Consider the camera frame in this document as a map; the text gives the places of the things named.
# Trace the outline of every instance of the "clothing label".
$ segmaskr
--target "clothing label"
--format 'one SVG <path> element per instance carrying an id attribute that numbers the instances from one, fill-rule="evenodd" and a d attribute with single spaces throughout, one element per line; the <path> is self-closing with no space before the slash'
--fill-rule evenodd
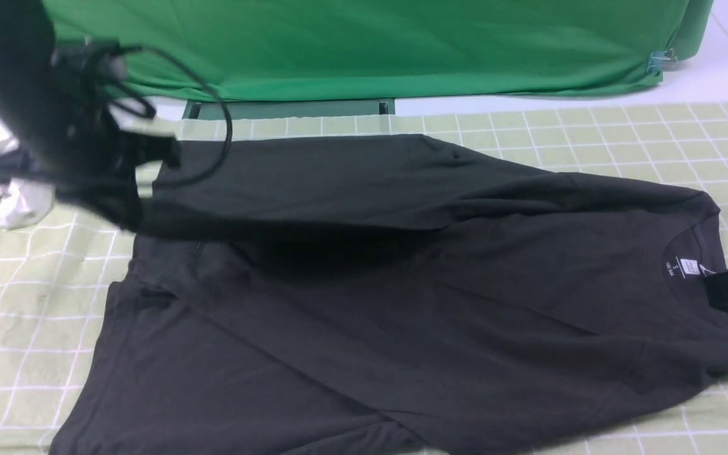
<path id="1" fill-rule="evenodd" d="M 698 261 L 693 259 L 680 259 L 679 262 L 681 263 L 681 270 L 685 274 L 689 276 L 699 276 L 701 274 L 701 270 L 698 268 Z"/>

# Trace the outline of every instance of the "black t-shirt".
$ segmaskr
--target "black t-shirt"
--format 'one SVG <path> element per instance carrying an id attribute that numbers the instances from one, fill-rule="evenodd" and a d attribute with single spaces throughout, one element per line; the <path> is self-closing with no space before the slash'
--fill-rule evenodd
<path id="1" fill-rule="evenodd" d="M 185 144 L 199 170 L 220 144 Z M 422 136 L 237 142 L 154 193 L 51 453 L 516 452 L 728 372 L 706 193 Z M 175 178 L 164 170 L 160 179 Z"/>

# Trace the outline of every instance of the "green backdrop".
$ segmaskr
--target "green backdrop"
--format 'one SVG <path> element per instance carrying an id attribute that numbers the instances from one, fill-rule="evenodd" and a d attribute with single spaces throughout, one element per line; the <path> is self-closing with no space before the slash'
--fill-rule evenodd
<path id="1" fill-rule="evenodd" d="M 610 95 L 659 83 L 651 52 L 698 50 L 713 0 L 44 0 L 59 38 L 171 52 L 226 100 Z M 209 98 L 154 56 L 145 94 Z"/>

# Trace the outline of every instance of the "grid pattern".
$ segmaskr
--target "grid pattern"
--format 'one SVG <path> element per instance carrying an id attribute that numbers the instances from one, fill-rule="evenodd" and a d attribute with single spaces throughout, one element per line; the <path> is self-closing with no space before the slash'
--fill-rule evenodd
<path id="1" fill-rule="evenodd" d="M 218 121 L 134 123 L 180 138 L 222 139 Z M 706 190 L 722 206 L 728 261 L 728 104 L 601 107 L 443 116 L 237 121 L 235 139 L 427 133 L 553 171 Z M 139 173 L 152 179 L 157 167 Z M 45 453 L 86 380 L 107 285 L 133 238 L 58 207 L 38 226 L 0 231 L 0 454 Z M 424 451 L 433 455 L 434 450 Z M 728 380 L 684 406 L 536 455 L 728 454 Z"/>

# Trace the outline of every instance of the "wire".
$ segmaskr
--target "wire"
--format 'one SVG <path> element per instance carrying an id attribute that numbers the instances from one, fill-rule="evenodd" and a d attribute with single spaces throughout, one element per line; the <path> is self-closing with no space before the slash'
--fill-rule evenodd
<path id="1" fill-rule="evenodd" d="M 139 52 L 149 52 L 150 54 L 155 54 L 159 56 L 160 58 L 164 58 L 164 60 L 167 60 L 168 63 L 173 64 L 173 66 L 177 67 L 182 73 L 187 75 L 188 77 L 193 80 L 194 83 L 198 84 L 204 92 L 207 93 L 213 100 L 215 100 L 216 103 L 219 104 L 221 107 L 221 113 L 223 114 L 223 118 L 226 121 L 226 135 L 223 139 L 223 147 L 221 149 L 221 153 L 217 159 L 215 159 L 212 166 L 207 168 L 201 173 L 198 173 L 194 176 L 191 176 L 190 178 L 184 178 L 184 179 L 177 179 L 176 181 L 156 181 L 151 183 L 138 183 L 136 184 L 139 188 L 147 188 L 147 187 L 156 187 L 156 188 L 172 188 L 182 185 L 191 185 L 196 182 L 202 181 L 203 179 L 209 178 L 211 175 L 213 175 L 217 170 L 222 167 L 222 165 L 226 162 L 226 158 L 229 156 L 229 150 L 231 148 L 232 144 L 232 115 L 229 113 L 229 108 L 226 105 L 226 101 L 224 101 L 215 90 L 210 87 L 210 84 L 206 83 L 202 77 L 200 77 L 196 72 L 189 69 L 184 63 L 173 57 L 173 55 L 168 54 L 168 52 L 165 52 L 162 49 L 157 49 L 154 47 L 149 46 L 129 46 L 126 48 L 123 48 L 119 50 L 118 55 L 112 55 L 113 57 L 121 57 L 122 55 L 127 54 L 138 54 Z"/>
<path id="2" fill-rule="evenodd" d="M 217 170 L 222 167 L 222 165 L 226 162 L 226 158 L 228 158 L 230 148 L 231 148 L 231 142 L 232 142 L 232 116 L 230 115 L 228 106 L 226 105 L 226 102 L 221 98 L 215 90 L 210 87 L 210 84 L 206 83 L 204 80 L 202 80 L 202 77 L 200 77 L 196 72 L 189 69 L 184 63 L 173 57 L 173 55 L 168 54 L 168 52 L 165 52 L 162 49 L 157 49 L 153 47 L 148 46 L 140 46 L 140 45 L 133 45 L 128 47 L 122 47 L 116 50 L 112 50 L 111 52 L 103 52 L 103 54 L 98 55 L 98 58 L 93 62 L 92 67 L 96 67 L 97 64 L 99 64 L 99 61 L 101 61 L 103 58 L 118 58 L 123 57 L 128 54 L 141 54 L 141 52 L 149 52 L 149 54 L 155 54 L 159 56 L 160 58 L 164 58 L 164 60 L 168 61 L 168 63 L 173 64 L 176 68 L 178 68 L 182 73 L 187 75 L 191 78 L 191 80 L 194 81 L 197 85 L 199 85 L 204 92 L 206 92 L 208 95 L 210 95 L 215 102 L 219 104 L 221 107 L 221 112 L 223 113 L 223 118 L 226 121 L 226 135 L 223 140 L 222 149 L 220 152 L 220 155 L 217 159 L 215 159 L 214 163 L 208 167 L 206 170 L 197 173 L 194 176 L 190 176 L 189 178 L 180 178 L 175 179 L 174 181 L 153 181 L 153 182 L 129 182 L 124 181 L 123 179 L 115 179 L 115 178 L 81 178 L 80 176 L 67 176 L 67 175 L 56 175 L 53 173 L 36 173 L 32 171 L 21 171 L 12 169 L 12 178 L 21 178 L 21 179 L 28 179 L 29 181 L 35 181 L 40 182 L 48 185 L 68 185 L 70 187 L 89 187 L 90 189 L 96 189 L 96 188 L 102 188 L 102 189 L 116 189 L 116 188 L 130 188 L 130 187 L 136 187 L 136 188 L 174 188 L 179 186 L 185 186 L 185 185 L 191 185 L 194 183 L 197 183 L 199 181 L 202 181 L 203 179 L 209 178 L 211 175 L 217 172 Z M 147 102 L 147 100 L 144 100 L 141 95 L 138 94 L 135 90 L 131 89 L 130 87 L 127 87 L 124 83 L 122 83 L 119 80 L 115 80 L 115 78 L 109 78 L 104 75 L 100 74 L 93 74 L 89 75 L 92 77 L 93 81 L 96 81 L 98 83 L 104 84 L 104 85 L 110 85 L 113 87 L 116 87 L 119 89 L 123 94 L 129 95 L 129 98 L 138 101 L 139 104 L 141 104 L 142 107 L 144 107 L 145 112 L 136 112 L 135 109 L 131 109 L 130 107 L 126 106 L 125 104 L 121 103 L 118 100 L 107 100 L 105 101 L 107 104 L 110 104 L 111 106 L 117 107 L 120 110 L 123 110 L 124 112 L 127 112 L 129 114 L 132 114 L 134 116 L 138 116 L 139 118 L 148 118 L 148 112 L 154 112 L 155 109 L 153 106 L 150 106 L 150 104 Z"/>

